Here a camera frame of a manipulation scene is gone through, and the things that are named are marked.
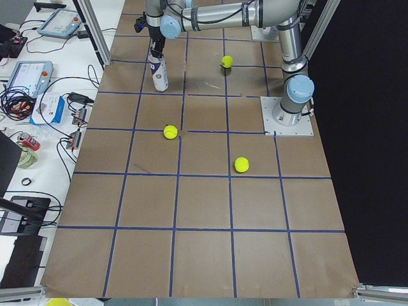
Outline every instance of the black monitor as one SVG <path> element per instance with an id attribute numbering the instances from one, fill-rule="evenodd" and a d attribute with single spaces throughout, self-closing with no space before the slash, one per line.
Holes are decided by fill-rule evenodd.
<path id="1" fill-rule="evenodd" d="M 4 196 L 21 156 L 21 148 L 0 132 L 0 197 Z"/>

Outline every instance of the connector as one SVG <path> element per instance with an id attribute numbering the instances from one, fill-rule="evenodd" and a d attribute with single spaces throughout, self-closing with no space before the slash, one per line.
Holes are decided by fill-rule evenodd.
<path id="1" fill-rule="evenodd" d="M 89 38 L 88 32 L 87 31 L 78 31 L 76 32 L 76 36 L 78 36 L 78 39 L 82 40 L 84 38 Z"/>
<path id="2" fill-rule="evenodd" d="M 73 114 L 73 119 L 72 119 L 72 124 L 76 125 L 76 126 L 81 126 L 82 124 L 87 123 L 85 121 L 87 115 L 87 109 L 85 107 L 79 109 L 76 111 L 75 114 Z"/>
<path id="3" fill-rule="evenodd" d="M 79 143 L 81 141 L 82 133 L 81 131 L 76 131 L 69 134 L 69 140 L 66 144 L 67 150 L 77 150 L 79 148 Z"/>
<path id="4" fill-rule="evenodd" d="M 76 92 L 71 92 L 68 95 L 68 101 L 80 103 L 82 105 L 91 104 L 94 102 L 90 97 L 84 96 L 83 94 L 77 94 Z"/>

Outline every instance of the grid square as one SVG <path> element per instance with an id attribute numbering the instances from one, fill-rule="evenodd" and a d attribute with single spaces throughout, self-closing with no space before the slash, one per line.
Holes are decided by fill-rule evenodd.
<path id="1" fill-rule="evenodd" d="M 177 232 L 173 297 L 186 296 L 233 297 L 230 233 Z"/>
<path id="2" fill-rule="evenodd" d="M 102 296 L 112 238 L 110 229 L 59 228 L 41 281 L 47 297 Z"/>
<path id="3" fill-rule="evenodd" d="M 225 98 L 187 96 L 184 129 L 190 131 L 226 131 Z"/>
<path id="4" fill-rule="evenodd" d="M 179 140 L 167 140 L 161 132 L 136 132 L 129 173 L 177 173 Z"/>
<path id="5" fill-rule="evenodd" d="M 311 119 L 310 121 L 314 136 L 277 138 L 280 167 L 283 176 L 330 176 L 316 120 Z"/>
<path id="6" fill-rule="evenodd" d="M 189 32 L 189 38 L 192 39 L 200 39 L 200 38 L 212 38 L 212 39 L 222 39 L 222 29 L 209 29 L 209 30 L 202 30 L 202 31 L 196 31 L 196 32 Z"/>
<path id="7" fill-rule="evenodd" d="M 181 96 L 142 95 L 136 127 L 138 129 L 164 129 L 173 124 L 180 127 Z"/>
<path id="8" fill-rule="evenodd" d="M 265 135 L 229 136 L 231 154 L 231 173 L 239 175 L 234 168 L 234 161 L 240 156 L 249 160 L 249 170 L 244 175 L 277 176 L 276 148 L 272 137 Z"/>
<path id="9" fill-rule="evenodd" d="M 122 185 L 122 175 L 74 174 L 59 224 L 115 226 Z"/>
<path id="10" fill-rule="evenodd" d="M 172 228 L 176 178 L 127 176 L 119 226 Z"/>
<path id="11" fill-rule="evenodd" d="M 183 137 L 183 174 L 227 175 L 227 137 L 224 134 L 188 133 Z"/>
<path id="12" fill-rule="evenodd" d="M 125 0 L 122 13 L 142 14 L 145 10 L 145 3 L 138 0 Z"/>
<path id="13" fill-rule="evenodd" d="M 184 87 L 184 71 L 186 70 L 186 39 L 166 40 L 164 59 L 166 62 L 168 88 L 166 94 L 182 94 Z M 158 91 L 154 88 L 152 73 L 147 67 L 143 92 L 150 93 Z"/>
<path id="14" fill-rule="evenodd" d="M 234 58 L 234 66 L 263 66 L 260 43 L 225 41 L 225 53 Z"/>
<path id="15" fill-rule="evenodd" d="M 222 41 L 189 40 L 187 94 L 225 95 L 224 71 L 220 67 Z"/>
<path id="16" fill-rule="evenodd" d="M 264 132 L 259 98 L 228 98 L 229 130 Z"/>
<path id="17" fill-rule="evenodd" d="M 277 178 L 233 178 L 234 228 L 286 230 L 281 183 Z"/>
<path id="18" fill-rule="evenodd" d="M 148 37 L 117 36 L 113 40 L 110 53 L 117 61 L 146 62 L 149 43 Z"/>
<path id="19" fill-rule="evenodd" d="M 140 92 L 145 64 L 112 62 L 105 67 L 99 91 Z"/>
<path id="20" fill-rule="evenodd" d="M 344 230 L 331 180 L 284 180 L 293 230 Z"/>
<path id="21" fill-rule="evenodd" d="M 118 230 L 106 295 L 168 296 L 170 256 L 170 231 Z"/>
<path id="22" fill-rule="evenodd" d="M 178 228 L 230 228 L 227 178 L 181 177 Z"/>
<path id="23" fill-rule="evenodd" d="M 142 14 L 143 11 L 144 11 L 144 9 L 142 9 L 141 11 L 138 11 L 137 13 Z M 136 33 L 135 28 L 133 27 L 133 25 L 135 24 L 136 19 L 139 18 L 139 17 L 140 16 L 136 16 L 136 15 L 124 15 L 124 14 L 122 14 L 120 16 L 119 23 L 118 23 L 118 25 L 116 27 L 116 36 L 117 35 L 132 35 L 132 36 L 136 36 L 135 38 L 137 38 L 137 33 Z M 141 35 L 148 35 L 147 31 L 144 32 L 144 33 L 140 33 L 140 34 Z"/>
<path id="24" fill-rule="evenodd" d="M 235 232 L 234 246 L 238 297 L 297 297 L 287 233 Z"/>
<path id="25" fill-rule="evenodd" d="M 266 96 L 263 68 L 232 67 L 227 76 L 227 84 L 230 96 Z"/>
<path id="26" fill-rule="evenodd" d="M 136 94 L 98 94 L 88 126 L 133 129 L 138 100 Z"/>
<path id="27" fill-rule="evenodd" d="M 125 172 L 132 132 L 88 130 L 75 171 Z"/>
<path id="28" fill-rule="evenodd" d="M 224 29 L 225 40 L 247 40 L 252 41 L 250 27 L 226 27 Z"/>
<path id="29" fill-rule="evenodd" d="M 283 95 L 283 74 L 279 68 L 267 68 L 269 96 L 281 97 Z"/>
<path id="30" fill-rule="evenodd" d="M 292 233 L 302 298 L 351 298 L 358 287 L 346 234 Z"/>
<path id="31" fill-rule="evenodd" d="M 265 56 L 265 66 L 267 67 L 281 67 L 282 50 L 280 43 L 262 42 L 263 55 Z"/>

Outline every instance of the power adapter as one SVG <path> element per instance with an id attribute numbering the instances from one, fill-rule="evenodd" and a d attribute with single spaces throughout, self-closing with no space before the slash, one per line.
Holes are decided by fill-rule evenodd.
<path id="1" fill-rule="evenodd" d="M 76 102 L 82 105 L 91 104 L 94 102 L 90 97 L 84 96 L 83 94 L 77 94 L 76 92 L 71 92 L 68 95 L 68 101 Z"/>

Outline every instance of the metal mounting plate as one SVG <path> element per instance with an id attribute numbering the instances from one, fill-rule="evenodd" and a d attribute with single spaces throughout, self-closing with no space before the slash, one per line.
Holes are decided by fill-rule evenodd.
<path id="1" fill-rule="evenodd" d="M 279 42 L 278 30 L 276 27 L 258 28 L 255 25 L 251 26 L 251 34 L 253 41 L 272 41 Z"/>
<path id="2" fill-rule="evenodd" d="M 261 97 L 263 127 L 265 135 L 273 136 L 313 136 L 312 124 L 309 116 L 303 116 L 293 127 L 281 126 L 272 118 L 272 110 L 282 97 Z"/>

